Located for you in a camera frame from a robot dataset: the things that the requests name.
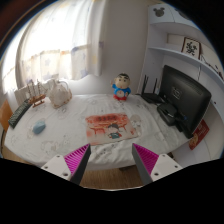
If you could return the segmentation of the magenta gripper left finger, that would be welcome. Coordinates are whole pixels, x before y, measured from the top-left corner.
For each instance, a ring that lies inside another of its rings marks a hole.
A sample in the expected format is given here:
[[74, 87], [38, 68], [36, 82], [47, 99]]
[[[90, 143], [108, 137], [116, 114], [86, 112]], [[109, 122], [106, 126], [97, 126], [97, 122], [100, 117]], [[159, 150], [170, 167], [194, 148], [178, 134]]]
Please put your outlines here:
[[91, 147], [89, 144], [86, 144], [65, 156], [57, 154], [44, 164], [42, 169], [79, 185], [90, 154]]

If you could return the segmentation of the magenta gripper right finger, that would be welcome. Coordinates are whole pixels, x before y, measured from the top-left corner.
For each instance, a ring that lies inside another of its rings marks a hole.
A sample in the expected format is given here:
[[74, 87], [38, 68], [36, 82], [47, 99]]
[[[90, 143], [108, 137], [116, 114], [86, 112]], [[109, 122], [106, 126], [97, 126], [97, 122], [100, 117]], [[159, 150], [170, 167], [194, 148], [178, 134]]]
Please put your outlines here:
[[167, 154], [158, 155], [135, 143], [132, 144], [132, 155], [144, 185], [150, 184], [182, 169], [182, 167]]

